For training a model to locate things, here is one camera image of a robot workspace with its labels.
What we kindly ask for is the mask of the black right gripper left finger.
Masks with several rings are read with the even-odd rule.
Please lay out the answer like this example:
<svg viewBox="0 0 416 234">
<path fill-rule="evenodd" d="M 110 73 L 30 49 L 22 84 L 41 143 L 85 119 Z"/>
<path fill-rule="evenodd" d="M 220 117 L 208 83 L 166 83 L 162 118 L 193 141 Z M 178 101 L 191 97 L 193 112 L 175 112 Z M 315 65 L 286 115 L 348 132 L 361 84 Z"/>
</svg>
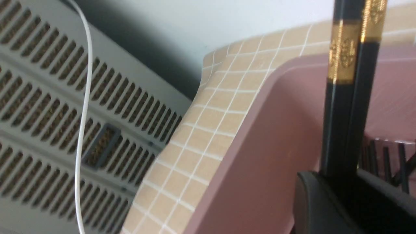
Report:
<svg viewBox="0 0 416 234">
<path fill-rule="evenodd" d="M 296 234 L 360 234 L 327 182 L 316 172 L 298 172 L 293 204 Z"/>
</svg>

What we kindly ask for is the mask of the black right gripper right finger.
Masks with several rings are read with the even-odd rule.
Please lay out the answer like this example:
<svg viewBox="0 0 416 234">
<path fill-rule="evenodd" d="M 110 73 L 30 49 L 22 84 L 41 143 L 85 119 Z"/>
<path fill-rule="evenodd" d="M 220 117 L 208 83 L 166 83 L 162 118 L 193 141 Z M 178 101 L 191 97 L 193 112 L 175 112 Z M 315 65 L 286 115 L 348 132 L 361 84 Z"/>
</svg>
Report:
<svg viewBox="0 0 416 234">
<path fill-rule="evenodd" d="M 364 170 L 357 171 L 357 220 L 366 234 L 414 234 L 415 198 Z"/>
</svg>

